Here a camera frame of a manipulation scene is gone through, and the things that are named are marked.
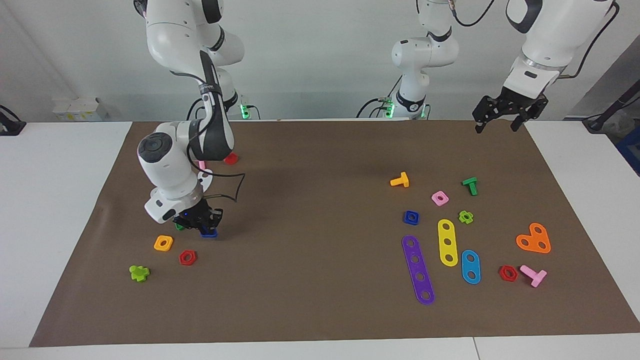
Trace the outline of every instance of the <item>yellow-orange square nut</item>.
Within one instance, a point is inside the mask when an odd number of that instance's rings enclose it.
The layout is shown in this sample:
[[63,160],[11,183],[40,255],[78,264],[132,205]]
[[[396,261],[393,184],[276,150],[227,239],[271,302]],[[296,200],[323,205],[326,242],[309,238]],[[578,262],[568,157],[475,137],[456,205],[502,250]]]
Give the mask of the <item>yellow-orange square nut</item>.
[[171,249],[171,245],[173,245],[173,238],[171,236],[160,235],[158,236],[158,239],[156,239],[154,249],[158,251],[169,251]]

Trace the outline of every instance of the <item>pink bolt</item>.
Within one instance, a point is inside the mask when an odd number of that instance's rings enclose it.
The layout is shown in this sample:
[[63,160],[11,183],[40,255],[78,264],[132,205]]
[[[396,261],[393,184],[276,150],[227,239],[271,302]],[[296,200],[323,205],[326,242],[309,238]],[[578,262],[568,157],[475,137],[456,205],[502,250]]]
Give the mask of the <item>pink bolt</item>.
[[547,276],[547,272],[544,270],[540,270],[540,272],[535,272],[527,265],[522,265],[520,267],[520,271],[523,272],[526,276],[530,277],[533,281],[531,281],[531,286],[537,288],[538,285],[542,282],[542,279]]

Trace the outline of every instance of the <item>red circular piece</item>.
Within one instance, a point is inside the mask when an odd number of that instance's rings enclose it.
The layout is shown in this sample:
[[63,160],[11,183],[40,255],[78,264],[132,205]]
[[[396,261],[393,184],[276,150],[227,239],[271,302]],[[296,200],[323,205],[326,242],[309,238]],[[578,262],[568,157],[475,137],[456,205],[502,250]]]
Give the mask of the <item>red circular piece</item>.
[[511,265],[503,265],[500,267],[500,277],[502,280],[514,282],[518,278],[518,272]]
[[234,152],[232,152],[231,154],[229,154],[225,159],[224,159],[225,164],[227,165],[233,165],[235,163],[238,162],[238,155],[236,155]]
[[196,262],[196,259],[198,259],[198,257],[196,256],[196,252],[193,250],[185,250],[182,252],[182,254],[180,254],[180,264],[182,265],[186,265],[186,266],[191,266],[193,265],[193,263]]

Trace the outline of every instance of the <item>lime green flower-shaped nut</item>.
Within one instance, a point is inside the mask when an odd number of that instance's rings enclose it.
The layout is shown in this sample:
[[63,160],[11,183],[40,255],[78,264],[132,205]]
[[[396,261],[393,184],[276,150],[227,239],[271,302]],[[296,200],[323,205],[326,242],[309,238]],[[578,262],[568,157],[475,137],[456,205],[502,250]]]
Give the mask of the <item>lime green flower-shaped nut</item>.
[[466,210],[463,210],[460,211],[460,217],[458,219],[460,220],[460,222],[469,225],[474,221],[474,215]]
[[147,276],[150,273],[148,268],[136,265],[131,265],[131,267],[129,267],[129,272],[131,273],[131,280],[135,280],[138,282],[146,281]]

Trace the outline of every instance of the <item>orange heart-shaped piece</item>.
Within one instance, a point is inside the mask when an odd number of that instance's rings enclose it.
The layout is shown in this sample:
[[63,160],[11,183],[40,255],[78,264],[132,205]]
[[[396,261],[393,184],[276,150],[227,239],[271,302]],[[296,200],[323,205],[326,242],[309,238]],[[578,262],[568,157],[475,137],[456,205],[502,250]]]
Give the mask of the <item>orange heart-shaped piece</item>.
[[516,237],[518,247],[526,251],[548,254],[551,251],[551,241],[549,241],[547,229],[541,224],[534,222],[529,226],[529,231],[531,235],[523,234]]

